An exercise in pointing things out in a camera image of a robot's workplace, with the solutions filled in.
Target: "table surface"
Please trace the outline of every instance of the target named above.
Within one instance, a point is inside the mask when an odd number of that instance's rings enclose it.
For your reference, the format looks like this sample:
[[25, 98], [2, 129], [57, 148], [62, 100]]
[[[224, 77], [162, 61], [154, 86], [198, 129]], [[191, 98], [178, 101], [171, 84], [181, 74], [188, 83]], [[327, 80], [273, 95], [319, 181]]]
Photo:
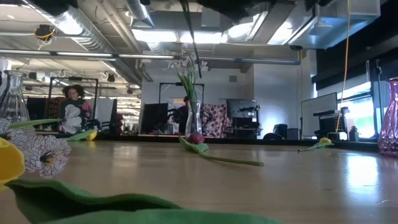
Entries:
[[[377, 154], [210, 145], [214, 156], [265, 163], [252, 167], [207, 161], [174, 143], [70, 144], [70, 162], [56, 179], [97, 195], [151, 194], [185, 208], [253, 213], [284, 223], [398, 223], [398, 160]], [[0, 223], [27, 223], [10, 190], [0, 194]]]

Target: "pink glass vase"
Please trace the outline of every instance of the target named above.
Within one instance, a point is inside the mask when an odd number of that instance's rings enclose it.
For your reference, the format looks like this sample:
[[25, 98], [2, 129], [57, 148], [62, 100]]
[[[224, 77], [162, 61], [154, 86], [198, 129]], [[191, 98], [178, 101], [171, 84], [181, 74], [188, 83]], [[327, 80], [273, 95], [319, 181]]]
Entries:
[[390, 83], [390, 103], [379, 135], [380, 154], [398, 158], [398, 77]]

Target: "green paper leaf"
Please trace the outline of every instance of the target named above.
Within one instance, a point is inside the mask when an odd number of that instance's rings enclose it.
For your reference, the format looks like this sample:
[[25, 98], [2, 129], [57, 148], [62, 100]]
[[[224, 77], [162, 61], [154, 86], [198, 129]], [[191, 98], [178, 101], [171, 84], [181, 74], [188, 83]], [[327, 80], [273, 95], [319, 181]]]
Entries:
[[186, 209], [147, 209], [136, 212], [101, 211], [65, 218], [46, 224], [281, 224], [257, 215], [204, 212]]
[[323, 142], [323, 143], [319, 143], [318, 142], [315, 145], [309, 147], [308, 149], [299, 149], [298, 151], [299, 152], [305, 152], [305, 151], [311, 151], [311, 150], [314, 150], [314, 149], [322, 149], [322, 148], [325, 148], [325, 147], [328, 147], [328, 146], [334, 146], [334, 144], [333, 143], [329, 143], [329, 142]]
[[96, 131], [95, 129], [92, 129], [85, 131], [83, 133], [74, 134], [69, 138], [67, 138], [67, 141], [80, 141], [82, 139], [86, 139], [89, 135], [93, 134], [95, 131]]
[[36, 126], [39, 124], [47, 124], [47, 123], [52, 123], [52, 122], [59, 122], [62, 121], [62, 119], [40, 119], [40, 120], [34, 120], [34, 121], [20, 121], [20, 122], [15, 122], [10, 124], [10, 129], [21, 129], [21, 128], [26, 128], [26, 127], [31, 127], [31, 126]]
[[142, 194], [99, 197], [56, 180], [17, 179], [6, 183], [14, 191], [18, 209], [31, 223], [42, 223], [103, 210], [130, 211], [181, 208]]
[[187, 150], [189, 152], [195, 152], [199, 156], [201, 156], [205, 159], [210, 159], [210, 160], [214, 160], [214, 161], [222, 161], [222, 162], [230, 162], [230, 163], [235, 163], [235, 164], [259, 166], [259, 167], [264, 166], [263, 162], [243, 161], [243, 160], [237, 160], [237, 159], [225, 159], [225, 158], [220, 158], [220, 157], [215, 157], [215, 156], [208, 156], [205, 154], [205, 152], [209, 149], [207, 144], [199, 144], [199, 145], [191, 144], [181, 136], [179, 136], [178, 139], [180, 140], [180, 144], [184, 147], [185, 150]]

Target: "clear glass vase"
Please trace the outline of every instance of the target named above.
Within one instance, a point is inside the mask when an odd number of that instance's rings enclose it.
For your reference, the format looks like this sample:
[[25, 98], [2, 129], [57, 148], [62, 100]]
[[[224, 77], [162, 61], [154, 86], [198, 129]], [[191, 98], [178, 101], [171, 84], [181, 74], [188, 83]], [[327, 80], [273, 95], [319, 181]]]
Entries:
[[7, 88], [0, 105], [0, 118], [6, 118], [11, 122], [28, 121], [29, 113], [22, 94], [25, 73], [10, 70], [5, 70], [4, 73], [7, 75]]
[[200, 101], [190, 101], [188, 104], [189, 112], [187, 125], [185, 127], [185, 137], [189, 138], [189, 135], [194, 132], [202, 134], [201, 129], [201, 118], [200, 118]]
[[390, 103], [388, 104], [379, 135], [380, 154], [398, 157], [398, 78], [391, 78]]

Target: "fluorescent light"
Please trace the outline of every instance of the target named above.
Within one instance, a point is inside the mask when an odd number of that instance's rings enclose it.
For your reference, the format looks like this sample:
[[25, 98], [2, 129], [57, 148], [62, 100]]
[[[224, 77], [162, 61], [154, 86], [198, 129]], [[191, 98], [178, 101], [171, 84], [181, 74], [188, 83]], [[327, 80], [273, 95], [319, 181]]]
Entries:
[[1, 49], [0, 53], [3, 53], [3, 54], [50, 55], [50, 52], [48, 52], [48, 51], [36, 51], [36, 50], [8, 50], [8, 49]]
[[143, 59], [174, 59], [170, 55], [136, 55], [136, 54], [121, 54], [121, 58], [143, 58]]
[[177, 35], [174, 31], [166, 30], [137, 30], [133, 29], [132, 33], [137, 40], [145, 42], [176, 42]]
[[284, 42], [290, 39], [293, 33], [292, 24], [284, 22], [275, 32], [275, 34], [268, 41], [268, 44], [282, 45]]
[[88, 60], [104, 60], [104, 61], [109, 61], [109, 62], [114, 62], [116, 61], [116, 58], [87, 58]]
[[57, 52], [57, 54], [61, 56], [112, 57], [112, 54], [102, 53]]
[[0, 4], [0, 7], [18, 7], [18, 5], [15, 5], [15, 4]]
[[233, 26], [228, 30], [228, 35], [232, 38], [240, 37], [244, 34], [247, 34], [250, 31], [252, 25], [253, 25], [253, 23], [249, 22], [249, 23]]
[[[194, 32], [195, 43], [197, 44], [219, 44], [221, 42], [220, 32]], [[189, 32], [184, 32], [180, 38], [183, 43], [192, 43], [192, 37]]]

